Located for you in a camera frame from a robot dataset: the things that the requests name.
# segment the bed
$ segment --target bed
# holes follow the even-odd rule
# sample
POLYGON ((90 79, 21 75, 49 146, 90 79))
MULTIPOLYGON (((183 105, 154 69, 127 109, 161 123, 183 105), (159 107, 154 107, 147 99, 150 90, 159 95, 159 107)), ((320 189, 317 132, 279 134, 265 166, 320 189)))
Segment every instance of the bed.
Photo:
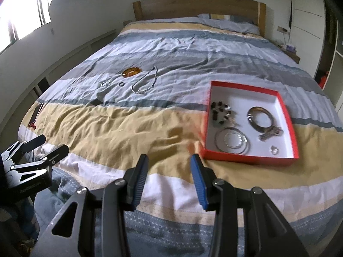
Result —
MULTIPOLYGON (((229 81, 280 92, 300 158, 289 167, 205 164, 234 187, 262 187, 310 255, 319 256, 343 219, 343 125, 311 76, 263 38, 266 5, 252 0, 142 0, 133 8, 137 21, 54 83, 19 128, 20 141, 47 137, 28 160, 62 143, 70 148, 54 169, 53 186, 35 201, 42 224, 49 223, 80 184, 103 187, 146 153, 150 167, 141 204, 126 214, 132 256, 207 256, 214 213, 204 212, 198 203, 189 158, 203 143, 210 81, 229 81), (197 17, 204 13, 242 16, 256 25, 197 17), (121 76, 132 66, 145 72, 158 68, 154 87, 144 94, 131 89, 144 73, 121 76), (44 106, 33 130, 28 122, 39 103, 44 106)), ((154 77, 155 71, 138 89, 151 86, 154 77)), ((243 256, 240 211, 238 218, 243 256)))

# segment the red object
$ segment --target red object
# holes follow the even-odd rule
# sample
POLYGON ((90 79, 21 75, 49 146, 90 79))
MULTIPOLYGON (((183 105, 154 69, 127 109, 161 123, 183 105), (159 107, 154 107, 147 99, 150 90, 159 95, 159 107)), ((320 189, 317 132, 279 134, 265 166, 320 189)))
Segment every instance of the red object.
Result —
POLYGON ((292 121, 290 119, 290 116, 288 114, 287 108, 282 100, 282 97, 279 92, 255 87, 255 86, 249 86, 249 85, 243 85, 243 84, 237 84, 237 83, 229 83, 229 82, 221 82, 221 81, 211 81, 211 89, 210 89, 210 98, 208 102, 208 108, 205 116, 205 139, 204 144, 206 146, 206 137, 207 137, 207 130, 208 130, 208 123, 209 123, 209 116, 211 112, 211 94, 212 94, 212 87, 213 86, 219 86, 219 87, 226 87, 226 88, 236 88, 241 90, 247 90, 252 92, 258 92, 258 93, 265 93, 270 94, 272 96, 276 96, 283 112, 283 115, 285 117, 287 127, 289 130, 289 135, 292 143, 292 149, 293 149, 293 157, 292 158, 280 158, 280 157, 260 157, 260 156, 251 156, 251 155, 241 155, 241 154, 234 154, 234 153, 225 153, 225 152, 219 152, 219 151, 213 151, 209 150, 205 147, 203 147, 200 150, 200 155, 204 159, 211 159, 211 160, 219 160, 219 161, 232 161, 232 162, 240 162, 240 163, 246 163, 246 164, 264 164, 264 165, 273 165, 273 166, 288 166, 291 165, 295 160, 299 158, 299 151, 298 151, 298 145, 296 141, 296 136, 293 128, 292 121))
POLYGON ((29 129, 30 128, 32 128, 33 130, 36 130, 37 127, 36 127, 36 125, 34 123, 32 123, 32 124, 29 124, 29 129))
POLYGON ((326 72, 325 75, 320 78, 319 86, 321 89, 324 88, 324 85, 325 85, 325 82, 328 78, 328 75, 329 75, 329 72, 326 72))

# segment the pillow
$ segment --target pillow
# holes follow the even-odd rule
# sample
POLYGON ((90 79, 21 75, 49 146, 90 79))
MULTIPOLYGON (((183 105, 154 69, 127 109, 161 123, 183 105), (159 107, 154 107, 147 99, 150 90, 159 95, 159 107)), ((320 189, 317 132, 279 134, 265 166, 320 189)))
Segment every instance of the pillow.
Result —
POLYGON ((210 18, 201 18, 201 17, 180 17, 180 18, 169 18, 169 19, 153 19, 153 20, 141 20, 132 22, 135 23, 195 23, 208 25, 210 27, 229 30, 233 32, 243 33, 243 34, 256 34, 260 36, 260 29, 253 24, 247 22, 233 22, 229 20, 218 20, 210 18))
POLYGON ((238 22, 238 23, 250 23, 254 24, 254 22, 247 17, 239 16, 239 15, 224 15, 224 14, 213 14, 213 13, 202 13, 199 14, 198 17, 200 18, 208 18, 208 19, 219 19, 219 20, 229 20, 232 22, 238 22))

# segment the silver ring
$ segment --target silver ring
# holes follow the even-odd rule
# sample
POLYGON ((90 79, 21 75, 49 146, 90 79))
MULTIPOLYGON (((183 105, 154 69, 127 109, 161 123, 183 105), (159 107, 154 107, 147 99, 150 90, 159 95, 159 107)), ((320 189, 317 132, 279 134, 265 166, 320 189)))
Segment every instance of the silver ring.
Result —
POLYGON ((234 154, 242 154, 246 151, 246 149, 248 148, 248 145, 249 145, 249 142, 248 142, 248 139, 247 137, 245 136, 245 134, 243 132, 241 132, 239 129, 235 128, 235 127, 232 127, 232 126, 229 126, 229 127, 224 127, 223 129, 219 130, 216 132, 215 136, 214 136, 214 144, 217 148, 218 151, 220 152, 225 152, 225 153, 234 153, 234 154), (241 151, 238 151, 238 152, 228 152, 228 151, 223 151, 221 148, 219 148, 218 146, 218 143, 217 143, 217 139, 218 139, 218 135, 219 133, 221 133, 222 131, 224 130, 228 130, 229 132, 235 134, 236 136, 238 136, 238 138, 241 138, 242 140, 242 145, 239 147, 239 148, 242 148, 241 151))
POLYGON ((272 130, 272 128, 274 127, 274 117, 273 115, 267 110, 264 109, 263 107, 259 107, 259 106, 255 106, 249 109, 248 114, 247 114, 247 119, 249 121, 249 124, 258 132, 264 133, 267 131, 272 130), (262 127, 259 126, 258 124, 256 124, 256 122, 253 119, 253 112, 261 112, 264 113, 268 116, 268 118, 270 119, 270 123, 271 125, 268 127, 262 127))
POLYGON ((269 150, 272 153, 272 155, 277 155, 278 154, 278 147, 271 146, 269 150))

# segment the blue gripper pad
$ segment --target blue gripper pad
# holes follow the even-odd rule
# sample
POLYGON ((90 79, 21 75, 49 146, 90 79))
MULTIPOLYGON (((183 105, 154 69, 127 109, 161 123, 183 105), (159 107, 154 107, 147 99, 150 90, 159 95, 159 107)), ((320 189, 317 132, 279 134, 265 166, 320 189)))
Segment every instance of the blue gripper pad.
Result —
POLYGON ((195 189, 198 195, 198 200, 202 208, 206 210, 209 205, 209 202, 206 196, 206 186, 205 186, 204 178, 201 174, 200 167, 198 165, 197 156, 195 154, 191 156, 190 162, 191 162, 191 172, 193 176, 195 189))

